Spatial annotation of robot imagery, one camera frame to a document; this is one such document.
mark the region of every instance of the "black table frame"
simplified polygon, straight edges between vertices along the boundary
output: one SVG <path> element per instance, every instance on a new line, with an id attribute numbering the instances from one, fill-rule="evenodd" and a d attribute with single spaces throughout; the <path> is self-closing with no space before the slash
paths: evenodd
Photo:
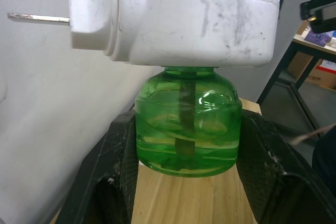
<path id="1" fill-rule="evenodd" d="M 307 161 L 260 114 L 243 110 L 241 120 L 237 170 L 256 221 L 336 223 L 336 199 Z M 136 152 L 135 116 L 129 111 L 83 160 L 56 223 L 131 224 Z"/>
<path id="2" fill-rule="evenodd" d="M 288 67 L 288 65 L 290 64 L 291 60 L 293 59 L 293 57 L 295 56 L 295 54 L 297 52 L 303 52 L 303 53 L 306 53 L 308 55 L 311 55 L 312 59 L 309 62 L 309 64 L 307 65 L 306 69 L 303 71 L 302 75 L 296 81 L 296 83 L 292 83 L 290 81 L 287 81 L 287 80 L 284 80 L 284 79 L 280 78 L 279 76 L 280 76 L 281 72 Z M 291 44 L 289 45 L 287 51 L 283 55 L 283 58 L 280 60 L 277 68 L 273 72 L 273 74 L 272 74 L 271 78 L 269 79 L 268 83 L 266 84 L 266 86 L 265 86 L 264 90 L 262 91 L 257 103 L 261 106 L 263 101 L 265 100 L 266 96 L 268 95 L 270 89 L 273 87 L 273 85 L 276 82 L 280 82 L 281 84 L 284 84 L 287 87 L 289 87 L 289 89 L 291 90 L 291 92 L 295 96 L 298 104 L 302 108 L 302 110 L 303 110 L 305 116 L 307 117 L 309 123 L 311 124 L 312 128 L 314 130 L 319 129 L 320 125 L 318 124 L 318 122 L 316 121 L 314 116 L 312 115 L 311 111 L 307 107 L 305 101 L 303 100 L 302 96 L 300 95 L 300 93 L 298 91 L 299 88 L 301 87 L 301 85 L 303 84 L 303 82 L 305 81 L 305 79 L 308 77 L 309 73 L 313 70 L 314 66 L 319 61 L 319 59 L 324 59 L 324 60 L 335 62 L 336 55 L 332 54 L 330 52 L 322 51 L 322 50 L 314 48 L 314 47 L 310 47 L 308 45 L 303 45 L 303 44 L 293 40 L 291 42 Z M 291 129 L 291 128 L 289 128 L 287 126 L 284 126 L 284 125 L 275 124 L 275 126 L 277 128 L 281 128 L 282 130 L 289 131 L 293 134 L 300 134 L 298 131 L 296 131 L 294 129 Z"/>

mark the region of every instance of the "green glass bottle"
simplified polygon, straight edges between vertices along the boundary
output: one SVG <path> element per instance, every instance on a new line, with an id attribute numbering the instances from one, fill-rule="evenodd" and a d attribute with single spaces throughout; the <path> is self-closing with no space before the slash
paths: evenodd
<path id="1" fill-rule="evenodd" d="M 205 177 L 237 159 L 242 103 L 214 68 L 167 67 L 135 101 L 139 160 L 169 175 Z"/>

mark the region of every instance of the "scratch marks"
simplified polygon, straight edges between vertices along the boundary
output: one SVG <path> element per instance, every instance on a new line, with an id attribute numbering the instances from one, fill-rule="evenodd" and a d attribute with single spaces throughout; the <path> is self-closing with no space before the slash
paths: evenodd
<path id="1" fill-rule="evenodd" d="M 203 17 L 203 25 L 202 25 L 202 33 L 201 33 L 201 38 L 204 38 L 206 35 L 206 31 L 209 25 L 209 9 L 210 9 L 210 4 L 206 0 L 201 0 L 201 2 L 205 5 L 205 10 L 204 10 L 204 17 Z"/>
<path id="2" fill-rule="evenodd" d="M 237 23 L 235 28 L 235 44 L 240 45 L 243 39 L 245 30 L 245 12 L 244 12 L 244 0 L 237 0 Z"/>

